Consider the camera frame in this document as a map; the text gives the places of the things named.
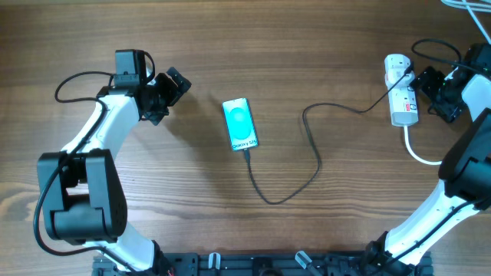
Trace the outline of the blue Galaxy smartphone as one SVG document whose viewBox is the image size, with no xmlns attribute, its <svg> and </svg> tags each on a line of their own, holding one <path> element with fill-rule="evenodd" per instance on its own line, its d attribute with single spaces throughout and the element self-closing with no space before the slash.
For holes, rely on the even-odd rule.
<svg viewBox="0 0 491 276">
<path fill-rule="evenodd" d="M 257 147 L 259 140 L 246 98 L 228 100 L 222 103 L 222 110 L 233 151 Z"/>
</svg>

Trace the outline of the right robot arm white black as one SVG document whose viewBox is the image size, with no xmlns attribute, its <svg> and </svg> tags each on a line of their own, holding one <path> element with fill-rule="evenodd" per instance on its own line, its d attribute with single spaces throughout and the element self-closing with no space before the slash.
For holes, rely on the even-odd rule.
<svg viewBox="0 0 491 276">
<path fill-rule="evenodd" d="M 371 242 L 360 267 L 372 274 L 409 275 L 454 226 L 490 207 L 490 45 L 472 44 L 444 75 L 427 67 L 410 83 L 430 111 L 452 123 L 464 110 L 472 123 L 440 163 L 436 188 L 401 225 Z"/>
</svg>

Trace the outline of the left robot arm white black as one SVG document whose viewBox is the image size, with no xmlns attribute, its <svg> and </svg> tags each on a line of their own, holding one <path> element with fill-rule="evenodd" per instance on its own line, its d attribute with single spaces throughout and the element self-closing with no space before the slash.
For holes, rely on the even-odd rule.
<svg viewBox="0 0 491 276">
<path fill-rule="evenodd" d="M 114 160 L 141 120 L 158 125 L 192 84 L 174 67 L 157 73 L 143 50 L 117 50 L 115 67 L 108 85 L 92 97 L 94 112 L 78 135 L 38 160 L 35 241 L 61 257 L 98 251 L 118 274 L 172 275 L 160 246 L 127 221 Z"/>
</svg>

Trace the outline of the white power strip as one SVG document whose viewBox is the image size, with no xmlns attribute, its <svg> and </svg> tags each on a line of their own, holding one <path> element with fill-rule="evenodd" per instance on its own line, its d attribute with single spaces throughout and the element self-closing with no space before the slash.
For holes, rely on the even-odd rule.
<svg viewBox="0 0 491 276">
<path fill-rule="evenodd" d="M 385 73 L 387 69 L 396 67 L 412 67 L 414 64 L 403 54 L 389 54 L 384 59 Z M 411 126 L 418 122 L 417 97 L 414 90 L 407 85 L 405 87 L 387 87 L 390 120 L 395 127 Z"/>
</svg>

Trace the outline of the white charger plug adapter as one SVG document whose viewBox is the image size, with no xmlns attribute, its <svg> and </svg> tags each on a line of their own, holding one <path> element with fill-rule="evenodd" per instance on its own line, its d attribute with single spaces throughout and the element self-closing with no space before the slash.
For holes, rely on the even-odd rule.
<svg viewBox="0 0 491 276">
<path fill-rule="evenodd" d="M 386 70 L 385 84 L 387 87 L 392 87 L 394 84 L 397 87 L 405 87 L 410 84 L 415 78 L 412 67 L 396 67 Z"/>
</svg>

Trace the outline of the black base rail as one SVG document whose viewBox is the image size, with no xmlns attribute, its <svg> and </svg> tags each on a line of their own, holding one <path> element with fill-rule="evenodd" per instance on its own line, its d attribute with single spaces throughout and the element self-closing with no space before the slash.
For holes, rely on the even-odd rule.
<svg viewBox="0 0 491 276">
<path fill-rule="evenodd" d="M 308 254 L 310 264 L 300 264 L 293 254 L 271 255 L 209 255 L 196 253 L 166 254 L 169 269 L 165 275 L 388 275 L 381 266 L 361 268 L 360 251 L 338 251 L 327 254 Z"/>
</svg>

